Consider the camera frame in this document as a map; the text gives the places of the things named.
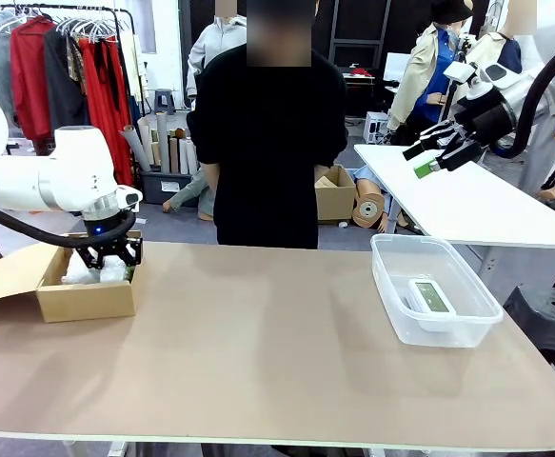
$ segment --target clear plastic bin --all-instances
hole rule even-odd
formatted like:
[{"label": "clear plastic bin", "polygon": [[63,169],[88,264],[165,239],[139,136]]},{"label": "clear plastic bin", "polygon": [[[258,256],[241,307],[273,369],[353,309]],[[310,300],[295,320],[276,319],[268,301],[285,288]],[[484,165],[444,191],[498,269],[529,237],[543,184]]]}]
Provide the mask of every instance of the clear plastic bin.
[{"label": "clear plastic bin", "polygon": [[[503,320],[504,309],[448,242],[426,236],[375,235],[371,244],[374,280],[403,343],[476,348]],[[406,296],[408,282],[415,278],[436,281],[456,315],[413,311]]]}]

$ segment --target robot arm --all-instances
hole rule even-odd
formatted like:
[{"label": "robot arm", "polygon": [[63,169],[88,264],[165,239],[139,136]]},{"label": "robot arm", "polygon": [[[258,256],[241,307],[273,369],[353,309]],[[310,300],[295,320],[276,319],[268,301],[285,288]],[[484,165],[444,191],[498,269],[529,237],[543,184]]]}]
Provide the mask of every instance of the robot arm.
[{"label": "robot arm", "polygon": [[[536,119],[549,109],[555,111],[555,85],[551,86],[555,82],[555,45],[545,45],[545,40],[555,42],[554,28],[555,25],[548,25],[535,37],[538,49],[544,50],[549,60],[539,74],[531,71],[518,75],[499,64],[481,69],[480,75],[470,80],[469,95],[456,108],[459,112],[455,121],[444,121],[427,130],[405,152],[405,158],[410,160],[424,150],[444,150],[435,160],[415,170],[420,178],[440,169],[457,169],[514,130],[514,145],[505,151],[505,156],[516,157],[525,150]],[[465,73],[461,65],[465,66],[453,64],[458,68],[449,69],[449,77]]]},{"label": "robot arm", "polygon": [[142,240],[131,240],[127,233],[142,193],[116,184],[108,145],[98,129],[56,130],[56,148],[48,157],[2,155],[8,134],[0,110],[0,208],[80,211],[89,236],[48,233],[0,210],[1,225],[41,242],[76,248],[90,268],[101,268],[106,255],[118,255],[129,266],[141,262]]}]

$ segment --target cardboard box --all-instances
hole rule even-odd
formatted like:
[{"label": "cardboard box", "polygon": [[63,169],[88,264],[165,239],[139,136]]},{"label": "cardboard box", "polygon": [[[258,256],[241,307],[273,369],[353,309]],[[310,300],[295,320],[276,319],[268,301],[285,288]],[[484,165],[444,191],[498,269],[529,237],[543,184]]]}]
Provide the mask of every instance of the cardboard box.
[{"label": "cardboard box", "polygon": [[[141,233],[134,231],[129,236],[139,238]],[[135,268],[131,282],[64,286],[61,278],[72,254],[72,249],[38,243],[1,259],[0,298],[35,292],[45,322],[135,315],[133,289],[143,262]]]},{"label": "cardboard box", "polygon": [[387,133],[387,121],[389,116],[384,112],[369,111],[366,115],[364,125],[364,141],[369,145],[375,145]]},{"label": "cardboard box", "polygon": [[335,165],[326,174],[335,187],[324,184],[315,186],[317,216],[320,222],[340,222],[351,219],[355,203],[355,183],[341,165]]}]

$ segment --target stool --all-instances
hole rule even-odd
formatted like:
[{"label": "stool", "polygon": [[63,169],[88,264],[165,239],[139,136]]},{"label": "stool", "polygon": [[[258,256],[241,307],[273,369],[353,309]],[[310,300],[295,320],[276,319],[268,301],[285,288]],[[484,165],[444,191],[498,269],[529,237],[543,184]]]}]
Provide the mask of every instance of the stool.
[{"label": "stool", "polygon": [[555,288],[518,286],[505,302],[504,310],[555,367]]},{"label": "stool", "polygon": [[157,89],[154,91],[154,112],[175,113],[175,103],[171,90]]}]

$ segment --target clothing rack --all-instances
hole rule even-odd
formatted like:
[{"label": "clothing rack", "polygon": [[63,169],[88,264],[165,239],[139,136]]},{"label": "clothing rack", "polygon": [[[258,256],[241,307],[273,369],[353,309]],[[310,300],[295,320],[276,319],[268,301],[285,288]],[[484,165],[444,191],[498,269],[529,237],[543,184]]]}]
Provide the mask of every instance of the clothing rack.
[{"label": "clothing rack", "polygon": [[[80,6],[80,5],[48,5],[46,3],[0,3],[0,9],[5,8],[12,8],[14,10],[19,10],[22,8],[30,8],[30,9],[42,9],[42,10],[78,10],[78,11],[107,11],[111,12],[114,16],[114,24],[116,25],[116,47],[118,49],[118,58],[121,61],[121,67],[123,69],[123,74],[125,76],[125,87],[127,88],[127,97],[131,96],[131,90],[129,87],[129,79],[127,78],[127,69],[125,67],[125,56],[123,55],[123,49],[121,47],[121,33],[120,33],[120,26],[118,25],[118,16],[116,15],[117,12],[122,12],[129,17],[129,21],[131,23],[131,31],[135,34],[135,24],[133,23],[133,15],[130,11],[122,9],[122,8],[108,8],[108,7],[93,7],[93,6]],[[139,77],[138,84],[140,85],[140,93],[142,93],[142,98],[144,98],[144,88],[142,85],[142,78]],[[142,100],[142,115],[146,115],[146,110],[144,108],[144,100]]]}]

